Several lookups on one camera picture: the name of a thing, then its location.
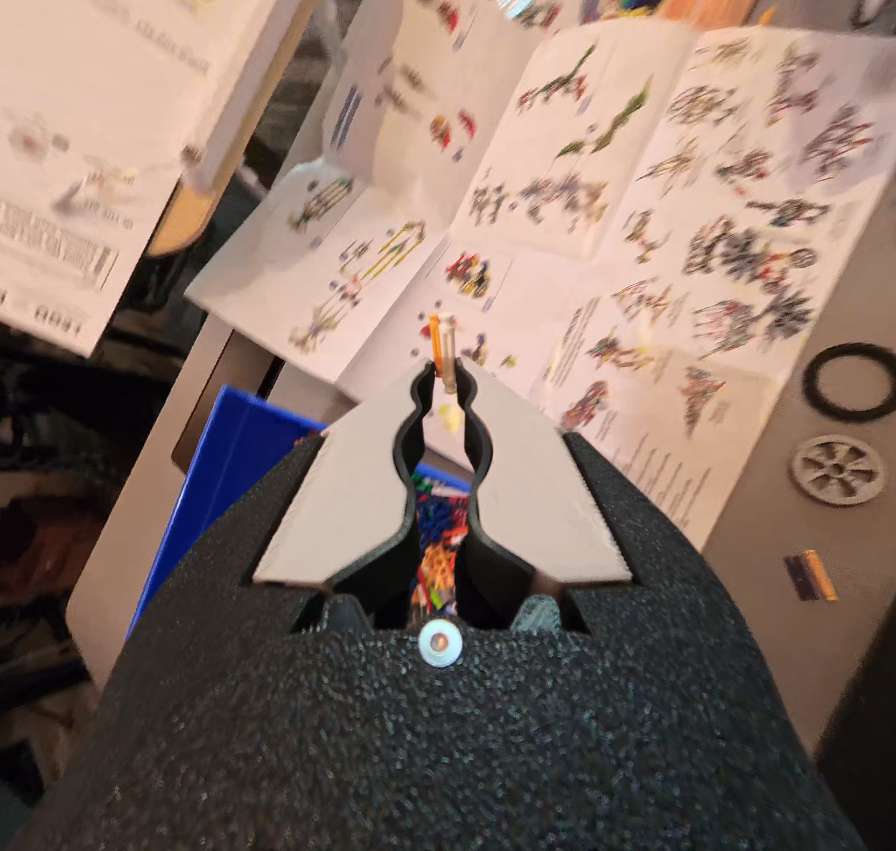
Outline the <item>blue plastic bin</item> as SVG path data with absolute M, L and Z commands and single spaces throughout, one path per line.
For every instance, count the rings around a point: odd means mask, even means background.
M 305 437 L 325 424 L 224 386 L 185 473 L 161 544 L 126 633 L 129 638 L 173 568 L 214 521 Z M 420 563 L 412 608 L 454 613 L 454 563 L 468 528 L 469 482 L 429 464 L 412 475 L 417 494 Z

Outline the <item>black rubber tyre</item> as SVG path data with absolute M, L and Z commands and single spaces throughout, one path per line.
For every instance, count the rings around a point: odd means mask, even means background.
M 835 403 L 823 392 L 820 380 L 823 369 L 839 359 L 866 360 L 881 366 L 890 381 L 885 398 L 866 409 L 846 408 Z M 806 365 L 802 376 L 802 393 L 806 403 L 815 412 L 837 422 L 864 424 L 886 418 L 895 412 L 895 353 L 881 345 L 865 342 L 830 346 L 818 352 Z

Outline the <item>short purple rod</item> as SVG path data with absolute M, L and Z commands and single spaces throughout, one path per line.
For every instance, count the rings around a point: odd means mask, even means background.
M 786 556 L 783 563 L 798 599 L 803 602 L 818 601 L 820 593 L 805 557 L 802 554 Z

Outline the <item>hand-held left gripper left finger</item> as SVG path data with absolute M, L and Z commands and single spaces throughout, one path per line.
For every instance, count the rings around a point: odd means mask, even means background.
M 322 591 L 407 591 L 420 541 L 413 473 L 425 450 L 432 362 L 331 424 L 252 580 Z

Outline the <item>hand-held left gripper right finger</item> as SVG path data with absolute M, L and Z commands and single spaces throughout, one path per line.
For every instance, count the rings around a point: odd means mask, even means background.
M 564 435 L 530 401 L 483 367 L 458 361 L 457 401 L 473 467 L 469 536 L 485 547 L 486 588 L 527 590 L 542 575 L 562 586 L 629 583 L 625 561 Z

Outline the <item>grey wheel hub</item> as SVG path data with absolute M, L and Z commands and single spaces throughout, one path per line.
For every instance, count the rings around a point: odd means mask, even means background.
M 802 442 L 790 459 L 790 476 L 808 498 L 839 509 L 864 505 L 888 486 L 881 455 L 867 442 L 843 434 Z

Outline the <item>building instruction sheet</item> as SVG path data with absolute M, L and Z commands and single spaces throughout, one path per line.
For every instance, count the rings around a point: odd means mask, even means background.
M 197 275 L 209 315 L 357 401 L 455 348 L 702 547 L 894 171 L 894 39 L 657 18 L 560 32 L 451 176 L 342 82 Z

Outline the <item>white task instruction board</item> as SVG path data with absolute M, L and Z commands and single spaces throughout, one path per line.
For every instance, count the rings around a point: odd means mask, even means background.
M 89 355 L 303 0 L 1 0 L 2 323 Z

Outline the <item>white rod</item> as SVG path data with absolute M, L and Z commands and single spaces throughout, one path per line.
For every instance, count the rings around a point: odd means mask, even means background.
M 439 315 L 440 373 L 444 392 L 457 394 L 456 319 L 454 314 Z

